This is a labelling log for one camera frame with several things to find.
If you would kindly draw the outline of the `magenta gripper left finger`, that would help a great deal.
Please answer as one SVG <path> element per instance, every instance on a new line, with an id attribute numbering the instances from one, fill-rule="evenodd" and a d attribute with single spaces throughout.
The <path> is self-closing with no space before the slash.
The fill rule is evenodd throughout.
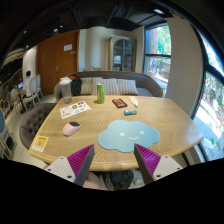
<path id="1" fill-rule="evenodd" d="M 58 157 L 46 168 L 46 171 L 83 186 L 94 155 L 94 145 L 89 145 L 68 157 Z"/>

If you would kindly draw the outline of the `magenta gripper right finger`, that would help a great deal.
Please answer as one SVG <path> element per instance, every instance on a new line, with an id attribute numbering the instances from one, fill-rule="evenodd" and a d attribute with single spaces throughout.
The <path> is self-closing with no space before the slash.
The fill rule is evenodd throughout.
<path id="1" fill-rule="evenodd" d="M 182 169 L 182 166 L 169 155 L 160 156 L 138 144 L 134 145 L 134 155 L 145 185 Z"/>

